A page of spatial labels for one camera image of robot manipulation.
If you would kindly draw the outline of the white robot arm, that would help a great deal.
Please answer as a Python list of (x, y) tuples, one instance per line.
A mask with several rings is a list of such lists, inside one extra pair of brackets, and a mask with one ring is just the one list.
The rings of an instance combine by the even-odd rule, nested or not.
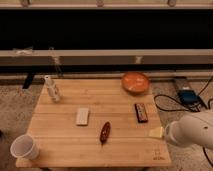
[(213, 150), (213, 110), (190, 113), (171, 122), (165, 127), (164, 137), (176, 146), (197, 144)]

